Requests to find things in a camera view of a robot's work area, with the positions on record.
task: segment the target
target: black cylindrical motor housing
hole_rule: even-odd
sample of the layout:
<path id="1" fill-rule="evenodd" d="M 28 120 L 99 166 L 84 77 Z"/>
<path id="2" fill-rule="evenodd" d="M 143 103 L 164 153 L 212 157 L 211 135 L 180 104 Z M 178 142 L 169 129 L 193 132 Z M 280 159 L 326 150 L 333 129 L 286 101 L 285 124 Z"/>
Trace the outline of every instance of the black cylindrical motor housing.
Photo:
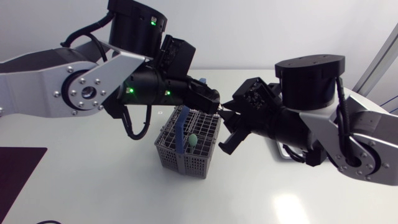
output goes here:
<path id="1" fill-rule="evenodd" d="M 115 13 L 109 43 L 154 58 L 160 50 L 167 18 L 133 0 L 109 0 L 108 9 Z"/>
<path id="2" fill-rule="evenodd" d="M 284 60 L 275 65 L 284 106 L 316 110 L 333 103 L 336 77 L 345 69 L 345 57 L 311 55 Z"/>
<path id="3" fill-rule="evenodd" d="M 163 80 L 156 70 L 143 65 L 124 81 L 119 101 L 123 105 L 182 105 L 187 90 L 188 82 Z"/>

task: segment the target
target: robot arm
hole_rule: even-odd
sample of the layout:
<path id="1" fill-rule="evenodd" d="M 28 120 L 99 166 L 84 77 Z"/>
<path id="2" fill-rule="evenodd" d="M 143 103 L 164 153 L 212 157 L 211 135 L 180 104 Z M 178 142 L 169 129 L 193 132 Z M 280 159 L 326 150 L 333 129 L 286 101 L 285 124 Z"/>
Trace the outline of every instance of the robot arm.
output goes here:
<path id="1" fill-rule="evenodd" d="M 164 15 L 132 0 L 109 0 L 108 10 L 102 20 L 71 34 L 63 48 L 0 63 L 0 116 L 61 118 L 106 109 L 122 118 L 125 105 L 185 104 L 216 112 L 218 92 L 187 76 L 195 48 L 170 35 L 160 47 Z M 92 36 L 111 21 L 109 43 Z M 71 49 L 82 35 L 93 41 Z M 101 57 L 104 63 L 97 63 Z"/>
<path id="2" fill-rule="evenodd" d="M 312 55 L 276 64 L 280 83 L 246 80 L 223 105 L 229 111 L 219 111 L 231 132 L 220 148 L 231 154 L 255 133 L 285 144 L 296 161 L 317 166 L 328 157 L 348 177 L 398 185 L 398 117 L 363 96 L 345 96 L 344 65 L 342 56 Z"/>

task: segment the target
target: green egg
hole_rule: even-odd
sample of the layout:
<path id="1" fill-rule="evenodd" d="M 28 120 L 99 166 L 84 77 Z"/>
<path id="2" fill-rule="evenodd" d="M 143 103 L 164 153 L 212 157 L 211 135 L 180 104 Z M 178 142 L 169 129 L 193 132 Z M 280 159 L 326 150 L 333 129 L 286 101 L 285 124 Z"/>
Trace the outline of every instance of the green egg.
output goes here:
<path id="1" fill-rule="evenodd" d="M 191 147 L 195 147 L 198 143 L 198 137 L 196 134 L 191 134 L 188 137 L 188 143 Z"/>

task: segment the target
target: metal frame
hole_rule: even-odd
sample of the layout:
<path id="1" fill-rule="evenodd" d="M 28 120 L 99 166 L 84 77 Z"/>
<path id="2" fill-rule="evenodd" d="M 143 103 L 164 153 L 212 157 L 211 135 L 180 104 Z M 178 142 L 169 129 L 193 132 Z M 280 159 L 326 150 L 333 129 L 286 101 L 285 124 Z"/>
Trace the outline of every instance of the metal frame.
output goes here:
<path id="1" fill-rule="evenodd" d="M 381 47 L 368 69 L 366 69 L 357 84 L 355 84 L 353 91 L 360 95 L 367 96 L 397 57 L 398 24 L 395 26 L 394 30 L 392 30 L 390 36 Z"/>

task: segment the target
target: white table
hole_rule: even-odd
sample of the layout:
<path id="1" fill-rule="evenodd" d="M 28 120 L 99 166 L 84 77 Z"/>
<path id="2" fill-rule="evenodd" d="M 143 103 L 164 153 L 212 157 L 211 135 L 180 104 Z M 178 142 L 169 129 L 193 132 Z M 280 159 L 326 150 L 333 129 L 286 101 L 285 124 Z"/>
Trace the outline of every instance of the white table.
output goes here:
<path id="1" fill-rule="evenodd" d="M 223 103 L 247 78 L 277 82 L 272 70 L 189 74 L 207 78 Z M 130 109 L 138 131 L 145 107 Z M 172 111 L 153 107 L 140 141 L 105 111 L 1 118 L 1 146 L 48 148 L 3 223 L 398 223 L 398 187 L 350 179 L 330 162 L 312 168 L 281 159 L 273 141 L 254 134 L 232 156 L 216 146 L 205 180 L 164 169 L 154 141 Z M 228 136 L 222 126 L 218 140 Z"/>

